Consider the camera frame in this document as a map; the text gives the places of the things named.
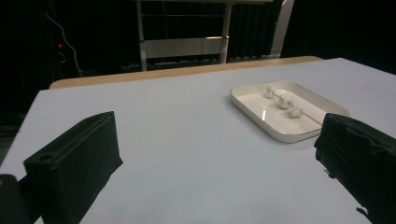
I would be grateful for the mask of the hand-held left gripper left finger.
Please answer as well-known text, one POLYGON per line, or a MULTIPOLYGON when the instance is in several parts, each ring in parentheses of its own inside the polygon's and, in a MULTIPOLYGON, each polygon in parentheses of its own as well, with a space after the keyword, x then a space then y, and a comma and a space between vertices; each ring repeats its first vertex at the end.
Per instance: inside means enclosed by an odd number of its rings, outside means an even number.
POLYGON ((83 119, 24 162, 45 224, 79 224, 122 165, 115 113, 83 119))

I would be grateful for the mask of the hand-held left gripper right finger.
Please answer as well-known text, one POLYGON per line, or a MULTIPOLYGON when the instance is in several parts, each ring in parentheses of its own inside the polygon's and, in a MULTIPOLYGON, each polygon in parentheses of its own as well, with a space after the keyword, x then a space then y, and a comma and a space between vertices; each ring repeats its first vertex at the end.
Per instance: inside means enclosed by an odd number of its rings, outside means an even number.
POLYGON ((396 139, 349 117, 328 113, 316 160, 361 205, 373 224, 396 224, 396 139))

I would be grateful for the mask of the wooden skewer with white pieces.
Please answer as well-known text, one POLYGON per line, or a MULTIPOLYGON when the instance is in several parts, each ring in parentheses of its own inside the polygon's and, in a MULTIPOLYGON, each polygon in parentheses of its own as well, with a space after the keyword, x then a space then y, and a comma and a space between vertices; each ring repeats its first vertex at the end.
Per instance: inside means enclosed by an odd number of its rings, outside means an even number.
POLYGON ((304 108, 302 106, 297 105, 295 100, 292 97, 290 97, 284 93, 282 93, 282 94, 276 93, 276 88, 272 84, 265 85, 263 97, 267 98, 267 99, 275 99, 276 98, 278 101, 279 107, 283 110, 289 110, 290 117, 292 119, 297 119, 297 118, 300 118, 301 116, 305 116, 305 117, 311 119, 312 121, 314 121, 317 125, 322 125, 321 121, 314 119, 312 116, 308 115, 304 111, 304 108))

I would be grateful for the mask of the white rectangular tray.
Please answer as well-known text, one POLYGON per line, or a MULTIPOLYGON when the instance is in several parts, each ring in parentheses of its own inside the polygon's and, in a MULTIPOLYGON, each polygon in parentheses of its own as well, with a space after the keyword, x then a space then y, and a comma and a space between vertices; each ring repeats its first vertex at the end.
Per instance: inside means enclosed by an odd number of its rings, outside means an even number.
POLYGON ((281 109, 276 98, 263 97, 266 84, 272 84, 276 88, 276 93, 292 97, 308 115, 322 123, 327 113, 350 116, 342 106, 290 81, 277 80, 232 88, 230 96, 233 104, 277 141, 303 141, 319 135, 322 125, 317 125, 305 116, 292 119, 289 110, 281 109))

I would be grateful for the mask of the white sheet table cover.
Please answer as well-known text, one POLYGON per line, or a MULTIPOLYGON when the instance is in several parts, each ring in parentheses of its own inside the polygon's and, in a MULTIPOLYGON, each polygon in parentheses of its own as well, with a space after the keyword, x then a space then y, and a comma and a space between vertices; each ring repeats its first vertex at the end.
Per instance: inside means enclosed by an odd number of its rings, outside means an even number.
POLYGON ((116 115, 121 167, 81 224, 369 224, 314 143, 283 144, 231 102, 289 80, 396 137, 396 76, 345 59, 40 92, 0 165, 24 161, 89 116, 116 115))

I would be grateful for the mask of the white metal desk frame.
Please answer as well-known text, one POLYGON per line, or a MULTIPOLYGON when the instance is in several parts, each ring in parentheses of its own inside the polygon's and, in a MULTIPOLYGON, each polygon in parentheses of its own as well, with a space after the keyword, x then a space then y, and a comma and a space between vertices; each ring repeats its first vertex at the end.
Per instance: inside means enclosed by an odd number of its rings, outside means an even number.
POLYGON ((294 0, 134 0, 143 70, 165 59, 278 56, 294 0))

